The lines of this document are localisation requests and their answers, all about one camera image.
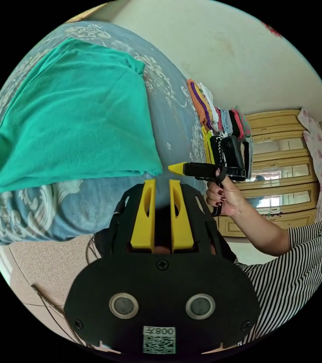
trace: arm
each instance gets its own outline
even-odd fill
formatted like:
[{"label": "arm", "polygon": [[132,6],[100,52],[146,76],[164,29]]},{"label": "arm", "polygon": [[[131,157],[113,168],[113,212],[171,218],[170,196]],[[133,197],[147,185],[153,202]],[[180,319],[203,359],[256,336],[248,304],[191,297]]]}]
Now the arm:
[{"label": "arm", "polygon": [[224,179],[222,188],[208,183],[206,194],[209,205],[222,203],[221,214],[231,217],[257,250],[276,257],[290,250],[288,230],[262,217],[229,177]]},{"label": "arm", "polygon": [[245,199],[231,218],[260,252],[278,257],[290,250],[288,230],[262,217]]}]

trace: yellow clip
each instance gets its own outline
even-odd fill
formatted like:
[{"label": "yellow clip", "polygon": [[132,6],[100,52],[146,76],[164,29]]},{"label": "yellow clip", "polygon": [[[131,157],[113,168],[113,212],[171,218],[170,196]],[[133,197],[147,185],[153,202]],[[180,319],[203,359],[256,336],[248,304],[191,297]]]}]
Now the yellow clip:
[{"label": "yellow clip", "polygon": [[171,237],[172,253],[174,250],[188,250],[193,247],[194,239],[190,228],[184,203],[183,192],[179,180],[170,180],[170,204],[171,204]]},{"label": "yellow clip", "polygon": [[169,165],[169,171],[174,174],[184,175],[184,164],[186,163]]},{"label": "yellow clip", "polygon": [[133,228],[131,246],[136,249],[155,250],[156,180],[146,180]]}]

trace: qr code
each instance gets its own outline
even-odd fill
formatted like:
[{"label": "qr code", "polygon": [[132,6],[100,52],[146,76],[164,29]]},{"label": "qr code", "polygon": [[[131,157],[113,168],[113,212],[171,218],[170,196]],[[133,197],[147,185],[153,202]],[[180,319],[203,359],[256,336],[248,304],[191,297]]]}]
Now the qr code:
[{"label": "qr code", "polygon": [[174,354],[175,336],[144,335],[143,352],[151,354]]}]

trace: bed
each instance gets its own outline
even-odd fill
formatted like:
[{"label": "bed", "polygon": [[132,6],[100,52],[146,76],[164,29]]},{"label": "bed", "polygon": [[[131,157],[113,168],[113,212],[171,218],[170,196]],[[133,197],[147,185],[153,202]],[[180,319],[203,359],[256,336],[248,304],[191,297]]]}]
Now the bed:
[{"label": "bed", "polygon": [[[144,80],[157,151],[164,173],[156,177],[156,207],[169,203],[167,166],[183,161],[205,162],[200,123],[185,77],[152,44],[117,25],[82,21],[66,23],[48,34],[23,58],[0,91],[0,122],[6,107],[29,71],[65,39],[73,37],[131,54],[145,63]],[[68,241],[109,226],[122,194],[141,177],[64,181],[0,194],[0,245],[18,241]],[[180,177],[205,193],[202,181]]]}]

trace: dark hair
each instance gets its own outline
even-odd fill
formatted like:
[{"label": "dark hair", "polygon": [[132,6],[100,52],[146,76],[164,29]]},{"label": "dark hair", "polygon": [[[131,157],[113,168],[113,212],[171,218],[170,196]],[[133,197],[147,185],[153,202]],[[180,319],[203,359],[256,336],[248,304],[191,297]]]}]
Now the dark hair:
[{"label": "dark hair", "polygon": [[257,176],[255,177],[255,182],[260,182],[260,181],[262,181],[262,180],[265,180],[265,178],[264,178],[262,175],[257,175]]}]

